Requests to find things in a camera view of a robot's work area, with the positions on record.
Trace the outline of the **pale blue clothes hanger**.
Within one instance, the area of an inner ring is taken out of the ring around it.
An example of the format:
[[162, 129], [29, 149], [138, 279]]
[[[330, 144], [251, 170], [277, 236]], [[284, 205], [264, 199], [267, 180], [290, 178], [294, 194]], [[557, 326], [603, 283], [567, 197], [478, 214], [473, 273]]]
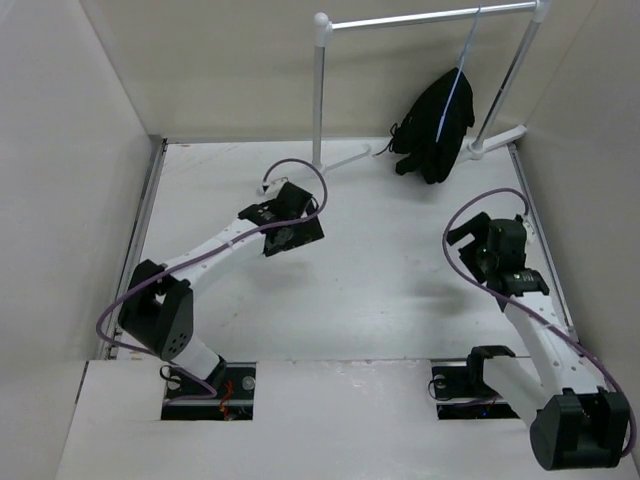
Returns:
[[477, 29], [478, 21], [479, 21], [480, 14], [481, 14], [481, 11], [482, 11], [483, 7], [484, 7], [483, 4], [479, 4], [478, 5], [478, 8], [477, 8], [477, 10], [475, 12], [475, 15], [474, 15], [474, 18], [473, 18], [473, 24], [471, 26], [471, 29], [470, 29], [468, 35], [467, 35], [467, 38], [466, 38], [465, 44], [463, 46], [463, 49], [461, 50], [461, 52], [460, 52], [460, 54], [458, 56], [457, 65], [455, 67], [456, 73], [455, 73], [454, 79], [453, 79], [453, 81], [451, 83], [451, 88], [449, 90], [449, 94], [448, 94], [447, 100], [445, 102], [445, 105], [444, 105], [444, 108], [443, 108], [443, 111], [442, 111], [442, 114], [441, 114], [441, 117], [440, 117], [440, 120], [439, 120], [437, 132], [436, 132], [436, 137], [435, 137], [436, 143], [439, 143], [440, 137], [442, 135], [442, 131], [443, 131], [445, 123], [446, 123], [446, 118], [448, 116], [448, 110], [449, 110], [449, 107], [450, 107], [450, 105], [452, 103], [455, 91], [457, 89], [457, 85], [458, 85], [459, 79], [460, 79], [460, 77], [461, 77], [461, 75], [463, 73], [466, 57], [467, 57], [469, 49], [470, 49], [470, 47], [471, 47], [471, 45], [473, 43], [473, 38], [475, 36], [475, 32], [476, 32], [476, 29]]

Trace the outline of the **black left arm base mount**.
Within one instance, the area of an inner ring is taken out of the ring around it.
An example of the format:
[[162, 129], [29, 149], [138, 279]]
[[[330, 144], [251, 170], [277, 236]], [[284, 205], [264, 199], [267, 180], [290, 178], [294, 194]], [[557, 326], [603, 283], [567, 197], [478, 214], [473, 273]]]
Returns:
[[256, 363], [229, 363], [217, 395], [179, 373], [163, 366], [159, 370], [165, 383], [161, 409], [163, 421], [251, 421], [254, 414]]

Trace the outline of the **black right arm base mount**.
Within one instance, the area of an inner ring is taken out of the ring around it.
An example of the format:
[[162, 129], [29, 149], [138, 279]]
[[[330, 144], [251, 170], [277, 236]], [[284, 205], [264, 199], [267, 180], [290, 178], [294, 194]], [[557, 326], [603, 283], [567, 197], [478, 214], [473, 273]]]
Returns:
[[436, 416], [441, 421], [519, 418], [495, 391], [474, 385], [463, 362], [432, 363], [427, 392], [435, 401]]

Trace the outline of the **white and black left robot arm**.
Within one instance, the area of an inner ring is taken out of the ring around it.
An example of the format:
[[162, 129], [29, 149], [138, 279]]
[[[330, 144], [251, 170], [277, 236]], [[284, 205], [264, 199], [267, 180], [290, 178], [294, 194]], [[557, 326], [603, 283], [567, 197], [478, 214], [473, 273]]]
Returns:
[[193, 250], [160, 264], [141, 262], [129, 288], [144, 287], [123, 302], [118, 325], [151, 355], [188, 372], [200, 397], [216, 397], [226, 361], [194, 332], [197, 297], [245, 261], [322, 239], [318, 210], [310, 192], [286, 182], [274, 198], [246, 207]]

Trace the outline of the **black trousers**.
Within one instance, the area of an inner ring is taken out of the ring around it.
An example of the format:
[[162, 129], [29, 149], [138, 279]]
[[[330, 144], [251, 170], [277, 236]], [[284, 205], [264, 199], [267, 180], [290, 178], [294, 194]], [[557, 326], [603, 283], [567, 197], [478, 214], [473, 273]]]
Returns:
[[390, 128], [386, 152], [398, 155], [395, 173], [418, 174], [426, 184], [450, 175], [467, 131], [475, 124], [473, 89], [454, 67], [424, 90], [401, 122]]

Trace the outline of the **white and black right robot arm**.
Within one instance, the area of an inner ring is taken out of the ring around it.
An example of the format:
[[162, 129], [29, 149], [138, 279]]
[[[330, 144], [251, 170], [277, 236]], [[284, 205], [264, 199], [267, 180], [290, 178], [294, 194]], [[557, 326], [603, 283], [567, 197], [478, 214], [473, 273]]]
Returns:
[[525, 423], [534, 458], [547, 471], [608, 469], [623, 457], [631, 408], [581, 351], [557, 317], [543, 275], [526, 265], [527, 231], [521, 216], [492, 219], [486, 213], [447, 228], [451, 247], [469, 237], [459, 258], [462, 277], [489, 293], [514, 326], [535, 371], [510, 348], [473, 348], [464, 384], [473, 394], [492, 390]]

